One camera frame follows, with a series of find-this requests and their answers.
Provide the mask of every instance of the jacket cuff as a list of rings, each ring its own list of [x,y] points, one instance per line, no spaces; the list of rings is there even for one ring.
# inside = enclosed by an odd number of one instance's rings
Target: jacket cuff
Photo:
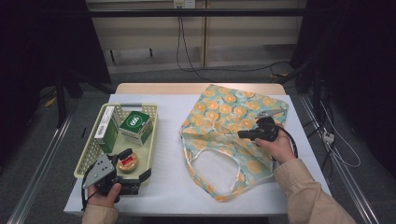
[[[119,210],[116,208],[87,204],[82,223],[116,223],[118,216]]]
[[[277,183],[285,192],[288,192],[299,183],[315,181],[300,159],[293,159],[283,163],[275,169],[274,175]]]

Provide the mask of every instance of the cardboard box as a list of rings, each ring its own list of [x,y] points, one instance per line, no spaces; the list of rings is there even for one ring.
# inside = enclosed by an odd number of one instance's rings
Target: cardboard box
[[[132,111],[121,124],[120,131],[127,141],[143,146],[152,132],[152,127],[149,115]]]
[[[120,116],[115,106],[108,106],[102,116],[95,134],[95,141],[105,153],[113,151],[119,134]]]

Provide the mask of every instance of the person's left hand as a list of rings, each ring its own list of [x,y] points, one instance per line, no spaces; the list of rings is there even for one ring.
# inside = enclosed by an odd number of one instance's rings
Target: person's left hand
[[[103,206],[103,207],[114,207],[114,201],[116,201],[116,198],[120,193],[120,190],[121,190],[121,184],[116,183],[115,185],[113,185],[107,196],[103,196],[97,193],[97,189],[95,185],[91,185],[88,188],[88,195],[92,195],[92,196],[88,200],[88,204]]]

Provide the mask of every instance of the human hand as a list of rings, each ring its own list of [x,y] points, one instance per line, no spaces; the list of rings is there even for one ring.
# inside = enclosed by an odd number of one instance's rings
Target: human hand
[[[113,185],[107,196],[104,196],[97,193],[97,188],[95,185],[91,185],[88,188],[88,195],[91,195],[90,199],[88,200],[88,204],[103,207],[114,207],[114,202],[116,201],[117,196],[119,196],[120,190],[121,184],[116,183]]]
[[[279,164],[296,158],[291,149],[288,135],[280,129],[274,142],[268,142],[260,138],[256,138],[254,141],[257,146],[267,149]]]

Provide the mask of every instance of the barcode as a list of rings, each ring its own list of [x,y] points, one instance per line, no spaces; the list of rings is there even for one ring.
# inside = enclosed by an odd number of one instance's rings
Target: barcode
[[[102,134],[105,126],[100,126],[98,134]]]

